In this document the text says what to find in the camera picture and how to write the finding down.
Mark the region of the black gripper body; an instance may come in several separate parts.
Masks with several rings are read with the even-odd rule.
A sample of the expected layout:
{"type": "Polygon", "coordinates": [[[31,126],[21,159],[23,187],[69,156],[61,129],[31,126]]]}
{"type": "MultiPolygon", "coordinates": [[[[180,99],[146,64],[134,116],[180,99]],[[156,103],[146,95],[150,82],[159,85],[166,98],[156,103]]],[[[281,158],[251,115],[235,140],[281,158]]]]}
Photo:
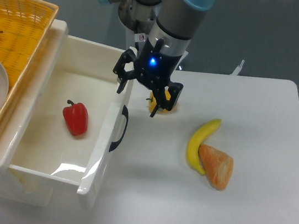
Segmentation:
{"type": "Polygon", "coordinates": [[[134,62],[136,79],[145,87],[163,89],[174,84],[170,77],[181,56],[163,54],[164,44],[164,38],[158,39],[154,46],[147,39],[134,62]]]}

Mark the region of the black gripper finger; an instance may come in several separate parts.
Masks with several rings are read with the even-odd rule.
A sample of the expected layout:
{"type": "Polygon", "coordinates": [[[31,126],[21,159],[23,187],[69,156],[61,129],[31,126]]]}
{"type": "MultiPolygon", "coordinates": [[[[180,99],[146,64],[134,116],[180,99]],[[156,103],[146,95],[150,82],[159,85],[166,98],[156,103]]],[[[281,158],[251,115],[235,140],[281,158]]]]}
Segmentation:
{"type": "Polygon", "coordinates": [[[154,80],[150,81],[149,86],[152,87],[148,98],[150,117],[152,118],[158,111],[166,110],[169,112],[173,110],[184,88],[183,84],[178,82],[169,82],[167,86],[159,87],[154,80]]]}
{"type": "Polygon", "coordinates": [[[115,64],[113,68],[113,73],[117,75],[119,86],[117,88],[117,94],[120,94],[128,80],[134,79],[135,73],[134,70],[125,70],[126,64],[134,63],[137,60],[137,56],[133,49],[127,49],[124,51],[120,58],[117,60],[117,63],[115,64]]]}

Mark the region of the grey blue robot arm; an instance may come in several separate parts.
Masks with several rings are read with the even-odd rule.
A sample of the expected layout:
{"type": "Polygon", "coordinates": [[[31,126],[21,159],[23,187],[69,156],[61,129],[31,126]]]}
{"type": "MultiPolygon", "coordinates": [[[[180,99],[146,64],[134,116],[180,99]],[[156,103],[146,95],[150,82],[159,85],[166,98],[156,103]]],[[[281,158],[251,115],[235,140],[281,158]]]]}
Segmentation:
{"type": "Polygon", "coordinates": [[[156,103],[151,117],[157,111],[171,111],[183,85],[170,77],[215,0],[100,1],[130,2],[131,30],[135,34],[143,33],[143,22],[151,22],[143,45],[137,46],[138,53],[127,49],[113,69],[119,81],[118,92],[124,90],[127,81],[136,79],[153,93],[156,103]]]}

